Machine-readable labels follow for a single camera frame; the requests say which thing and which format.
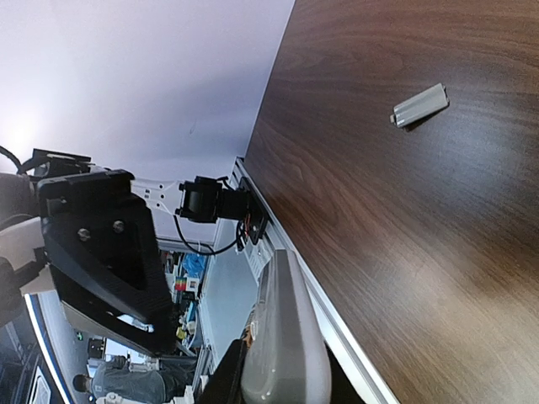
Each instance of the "black cable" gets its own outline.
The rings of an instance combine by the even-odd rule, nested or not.
[[[225,188],[230,189],[231,191],[235,190],[233,187],[231,187],[228,184],[228,177],[219,177],[216,181],[222,183],[225,186]]]
[[[207,248],[210,250],[210,253],[215,253],[216,250],[213,249],[213,247],[210,244],[206,244],[205,242],[197,242],[197,245],[200,244],[201,247]]]
[[[10,152],[8,149],[6,149],[5,147],[0,146],[0,154],[4,155],[9,160],[11,160],[11,162],[17,168],[17,171],[21,168],[22,164],[20,163],[20,160],[12,152]]]
[[[15,226],[23,221],[32,219],[33,216],[21,213],[19,215],[9,216],[6,220],[0,222],[0,231],[6,230],[8,227]]]
[[[21,166],[17,170],[17,174],[26,174],[29,170],[37,168],[50,161],[51,161],[51,158],[48,156],[32,157],[21,164]]]
[[[178,236],[179,238],[181,239],[181,241],[185,244],[185,246],[191,250],[192,252],[194,253],[197,253],[199,255],[202,255],[202,256],[206,256],[206,257],[209,257],[209,256],[212,256],[212,255],[217,255],[217,254],[221,254],[221,253],[224,253],[225,251],[228,251],[230,250],[232,247],[234,247],[235,245],[237,245],[238,243],[238,237],[237,237],[237,234],[238,234],[238,229],[241,228],[241,224],[242,222],[239,221],[237,223],[237,227],[236,227],[236,239],[231,242],[229,245],[227,245],[226,247],[220,249],[220,250],[217,250],[217,251],[214,251],[214,252],[200,252],[198,250],[196,250],[195,248],[191,247],[190,244],[187,242],[187,240],[185,240],[185,237],[184,237],[184,233],[182,233],[182,230],[179,228],[179,221],[178,221],[178,217],[176,215],[173,215],[173,218],[174,218],[174,224],[176,225],[176,230],[178,231]]]

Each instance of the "white ceiling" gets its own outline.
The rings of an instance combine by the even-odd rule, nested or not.
[[[0,145],[21,160],[33,147],[89,155],[144,178],[227,175],[246,151],[292,5],[1,2]],[[185,225],[189,238],[213,238],[212,226]],[[157,227],[174,234],[169,222]]]

